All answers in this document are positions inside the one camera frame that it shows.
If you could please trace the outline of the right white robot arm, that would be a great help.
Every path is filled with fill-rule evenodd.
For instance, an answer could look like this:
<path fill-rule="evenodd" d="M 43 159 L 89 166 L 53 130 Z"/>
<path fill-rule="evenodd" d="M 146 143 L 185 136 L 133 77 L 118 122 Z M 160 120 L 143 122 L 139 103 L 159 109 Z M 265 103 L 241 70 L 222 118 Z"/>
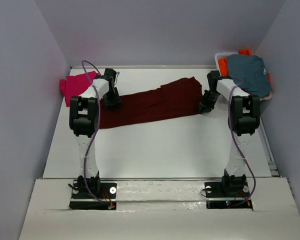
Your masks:
<path fill-rule="evenodd" d="M 243 197 L 248 200 L 256 188 L 256 177 L 247 160 L 250 141 L 260 126 L 260 98 L 247 93 L 229 76 L 213 77 L 208 74 L 209 89 L 199 103 L 199 113 L 215 108 L 220 95 L 227 100 L 227 124 L 231 134 L 231 147 L 227 165 L 220 181 L 205 184 L 205 196 L 210 199 L 235 198 L 248 188 L 246 170 L 252 176 L 253 187 Z"/>

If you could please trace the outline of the dark red t shirt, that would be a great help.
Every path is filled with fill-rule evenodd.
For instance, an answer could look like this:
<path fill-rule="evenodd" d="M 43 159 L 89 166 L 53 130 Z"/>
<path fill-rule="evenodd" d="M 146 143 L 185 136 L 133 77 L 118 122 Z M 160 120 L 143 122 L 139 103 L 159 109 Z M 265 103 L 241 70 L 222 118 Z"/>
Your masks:
<path fill-rule="evenodd" d="M 101 100 L 100 128 L 156 122 L 197 115 L 203 97 L 202 85 L 194 77 L 181 78 L 159 88 L 123 95 L 118 109 L 106 108 Z"/>

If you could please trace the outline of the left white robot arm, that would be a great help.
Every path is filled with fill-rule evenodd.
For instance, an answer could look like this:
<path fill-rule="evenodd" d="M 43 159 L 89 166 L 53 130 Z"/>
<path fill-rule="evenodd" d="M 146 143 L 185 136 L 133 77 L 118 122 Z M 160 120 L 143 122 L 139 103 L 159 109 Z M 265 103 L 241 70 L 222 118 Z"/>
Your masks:
<path fill-rule="evenodd" d="M 101 99 L 107 110 L 117 110 L 122 101 L 116 82 L 117 71 L 88 77 L 92 81 L 80 96 L 73 96 L 69 106 L 69 127 L 75 135 L 79 151 L 79 174 L 76 185 L 77 192 L 96 199 L 101 191 L 99 168 L 96 162 L 95 137 L 100 127 Z"/>

